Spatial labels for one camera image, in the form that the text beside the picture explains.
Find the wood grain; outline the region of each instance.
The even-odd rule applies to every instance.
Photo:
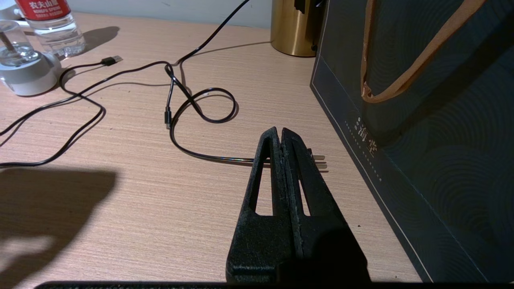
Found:
[[[104,29],[112,25],[119,31],[112,40],[64,60],[64,67],[114,55],[124,61],[78,75],[68,84],[73,91],[120,70],[158,60],[175,62],[216,28],[92,14],[77,14],[77,19],[83,31],[93,31],[87,32],[90,39],[102,40],[106,35],[96,32],[113,31]],[[316,154],[326,156],[329,172],[323,177],[368,258],[372,279],[419,281],[308,86],[314,58],[284,55],[268,41],[269,30],[227,26],[204,53],[184,64],[186,84],[193,92],[225,88],[234,94],[240,110],[228,123],[211,124],[188,109],[177,126],[178,142],[197,152],[253,157],[266,129],[276,126],[295,131]],[[106,117],[44,169],[111,171],[116,174],[114,189],[95,206],[73,240],[17,288],[49,280],[225,280],[225,259],[250,167],[195,159],[171,144],[162,117],[169,81],[159,66],[120,76],[91,95],[107,108]],[[37,106],[66,96],[56,89],[22,98],[1,87],[0,128]],[[176,89],[172,109],[184,100]],[[199,105],[212,118],[223,117],[231,109],[223,97],[207,98]],[[0,160],[42,160],[96,112],[85,101],[44,111],[0,148]],[[270,196],[263,191],[259,209],[270,212]],[[68,218],[73,222],[75,217]]]

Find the black cable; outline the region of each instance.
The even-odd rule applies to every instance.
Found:
[[[189,59],[190,57],[192,57],[193,55],[195,55],[197,52],[199,52],[200,50],[202,50],[217,34],[218,32],[229,22],[229,20],[248,2],[249,0],[244,0],[219,26],[218,28],[207,38],[207,40],[205,40],[200,46],[198,46],[196,49],[194,49],[192,52],[188,53],[187,55],[185,55],[184,57],[180,58],[175,65],[179,65],[181,64],[182,62],[184,62],[185,60]],[[232,119],[234,116],[235,116],[235,113],[236,113],[236,106],[237,106],[237,103],[236,103],[236,100],[234,98],[234,96],[228,92],[227,90],[223,89],[223,88],[219,88],[219,87],[212,87],[212,88],[208,88],[208,89],[204,89],[194,95],[191,95],[189,94],[189,92],[187,91],[187,89],[182,85],[182,83],[175,77],[174,75],[174,72],[173,72],[173,67],[170,63],[166,62],[166,61],[157,61],[157,62],[153,62],[153,63],[150,63],[148,65],[145,65],[145,66],[142,66],[140,68],[136,68],[136,69],[130,69],[130,70],[124,70],[124,71],[121,71],[121,72],[118,72],[108,78],[105,78],[91,86],[89,86],[88,88],[82,90],[81,92],[79,93],[74,93],[68,89],[66,89],[65,87],[65,81],[64,81],[64,78],[65,76],[72,70],[74,69],[78,69],[78,68],[82,68],[82,67],[90,67],[90,66],[97,66],[97,65],[106,65],[106,66],[109,66],[109,65],[113,65],[117,62],[119,62],[121,60],[121,58],[119,57],[112,57],[112,58],[106,58],[106,59],[103,59],[101,62],[99,63],[93,63],[93,64],[85,64],[85,65],[78,65],[78,66],[74,66],[74,67],[71,67],[71,68],[68,68],[66,69],[60,76],[59,78],[59,85],[61,87],[62,90],[64,90],[65,92],[71,94],[71,97],[68,97],[66,99],[63,99],[63,100],[60,100],[60,101],[57,101],[57,102],[54,102],[54,103],[50,103],[50,104],[47,104],[47,105],[44,105],[42,107],[39,107],[31,112],[29,112],[28,114],[22,116],[21,118],[19,118],[18,120],[16,120],[15,122],[13,122],[12,124],[10,124],[5,130],[1,131],[0,132],[0,136],[2,135],[5,135],[6,133],[8,133],[9,131],[11,131],[15,126],[17,126],[16,129],[18,129],[22,124],[23,122],[25,122],[27,119],[29,119],[30,117],[34,116],[35,114],[43,111],[43,110],[46,110],[46,109],[50,109],[52,107],[56,107],[56,106],[59,106],[59,105],[62,105],[62,104],[66,104],[70,101],[72,101],[73,99],[77,98],[77,97],[80,97],[81,99],[84,99],[84,100],[87,100],[89,102],[91,102],[92,104],[96,105],[97,107],[100,108],[99,112],[90,120],[88,121],[86,124],[84,124],[83,126],[81,126],[78,130],[76,130],[72,136],[66,141],[66,143],[61,147],[61,149],[59,149],[56,154],[54,154],[52,157],[46,159],[46,160],[43,160],[43,161],[38,161],[38,162],[4,162],[4,163],[0,163],[0,168],[5,168],[5,167],[35,167],[35,166],[41,166],[41,165],[44,165],[44,164],[47,164],[55,159],[57,159],[58,157],[60,157],[62,154],[64,154],[70,147],[71,145],[78,139],[78,137],[81,136],[81,133],[85,133],[87,132],[89,129],[88,127],[91,125],[91,124],[96,124],[95,121],[100,121],[103,116],[105,116],[106,114],[106,109],[100,105],[99,103],[89,99],[88,97],[85,97],[84,96],[84,93],[90,91],[91,89],[97,87],[98,85],[100,84],[103,84],[117,76],[120,76],[122,74],[127,74],[127,73],[133,73],[133,72],[137,72],[137,71],[141,71],[143,69],[146,69],[146,68],[149,68],[151,66],[154,66],[154,65],[158,65],[158,64],[164,64],[164,69],[166,71],[166,73],[168,74],[168,76],[171,78],[171,84],[170,84],[170,90],[169,90],[169,93],[168,93],[168,99],[167,99],[167,103],[166,103],[166,112],[165,112],[165,123],[166,125],[168,125],[169,129],[170,129],[170,139],[172,141],[172,143],[177,146],[177,148],[179,148],[181,151],[191,155],[191,156],[194,156],[194,157],[198,157],[198,158],[201,158],[201,159],[206,159],[206,160],[213,160],[213,161],[224,161],[224,162],[238,162],[238,163],[247,163],[247,164],[251,164],[253,163],[253,158],[234,158],[234,157],[221,157],[221,156],[211,156],[211,155],[206,155],[206,154],[200,154],[200,153],[195,153],[193,151],[190,151],[190,150],[187,150],[185,149],[184,147],[180,146],[176,139],[175,139],[175,135],[174,135],[174,132],[175,132],[175,127],[177,125],[177,122],[178,122],[178,118],[180,117],[180,115],[184,112],[184,110],[187,108],[188,104],[191,104],[191,106],[195,109],[195,111],[200,115],[200,117],[207,121],[207,122],[210,122],[210,123],[224,123],[224,122],[227,122],[229,121],[230,119]],[[173,87],[174,87],[174,84],[176,84],[180,90],[185,94],[186,98],[187,98],[187,101],[185,101],[180,107],[179,109],[177,110],[176,114],[175,114],[175,117],[171,117],[171,108],[170,108],[170,103],[171,103],[171,95],[172,95],[172,92],[173,92]],[[199,96],[205,94],[205,93],[208,93],[208,92],[222,92],[222,93],[225,93],[229,96],[229,98],[232,100],[232,103],[233,103],[233,106],[232,106],[232,111],[230,112],[229,115],[227,115],[226,117],[224,118],[221,118],[221,119],[211,119],[211,118],[208,118],[207,116],[205,116],[205,114],[203,114],[203,112],[201,111],[201,109],[199,108],[199,106],[197,105],[195,99],[198,98]]]

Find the water bottle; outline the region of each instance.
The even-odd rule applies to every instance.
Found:
[[[71,57],[84,51],[86,42],[66,0],[16,0],[43,48]]]

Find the tan rope handle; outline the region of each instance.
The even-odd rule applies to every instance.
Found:
[[[366,18],[364,23],[364,43],[362,45],[362,61],[360,67],[360,88],[362,99],[370,103],[383,102],[403,93],[416,78],[421,74],[429,61],[441,46],[459,30],[471,18],[486,0],[464,0],[457,8],[455,13],[446,20],[444,25],[439,29],[434,38],[428,43],[427,47],[416,58],[411,67],[407,69],[398,79],[396,79],[388,88],[377,96],[373,95],[371,88],[366,83],[366,71],[368,69],[368,49],[371,39],[371,26],[373,14],[375,10],[375,1],[368,0],[366,5]]]

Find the usb connector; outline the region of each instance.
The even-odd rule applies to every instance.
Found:
[[[116,64],[120,61],[122,61],[123,58],[121,58],[120,56],[116,55],[116,56],[113,56],[113,57],[107,57],[107,58],[104,58],[102,59],[101,63],[105,66],[111,66],[113,64]]]

